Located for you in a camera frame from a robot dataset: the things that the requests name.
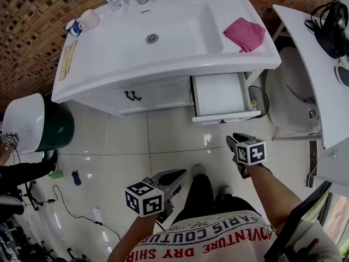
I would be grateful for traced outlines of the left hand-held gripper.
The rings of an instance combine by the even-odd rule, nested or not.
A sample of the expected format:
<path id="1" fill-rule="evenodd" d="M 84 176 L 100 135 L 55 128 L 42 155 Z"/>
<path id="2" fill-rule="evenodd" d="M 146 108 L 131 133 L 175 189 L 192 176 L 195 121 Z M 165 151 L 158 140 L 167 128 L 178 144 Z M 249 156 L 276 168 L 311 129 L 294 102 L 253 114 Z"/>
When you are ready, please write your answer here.
<path id="1" fill-rule="evenodd" d="M 157 215 L 157 221 L 163 223 L 173 212 L 171 199 L 182 190 L 185 185 L 182 179 L 187 173 L 185 169 L 167 170 L 127 186 L 127 207 L 141 218 Z"/>

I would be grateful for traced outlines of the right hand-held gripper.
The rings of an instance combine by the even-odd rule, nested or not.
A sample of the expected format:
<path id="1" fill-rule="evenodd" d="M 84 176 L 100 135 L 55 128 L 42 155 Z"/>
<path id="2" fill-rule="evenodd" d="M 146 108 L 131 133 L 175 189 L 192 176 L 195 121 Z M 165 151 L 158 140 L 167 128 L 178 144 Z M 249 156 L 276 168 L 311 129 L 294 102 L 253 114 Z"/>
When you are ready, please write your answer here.
<path id="1" fill-rule="evenodd" d="M 244 133 L 233 133 L 233 137 L 226 136 L 226 143 L 234 154 L 233 160 L 243 179 L 250 177 L 246 170 L 247 166 L 266 161 L 266 142 L 264 140 Z"/>

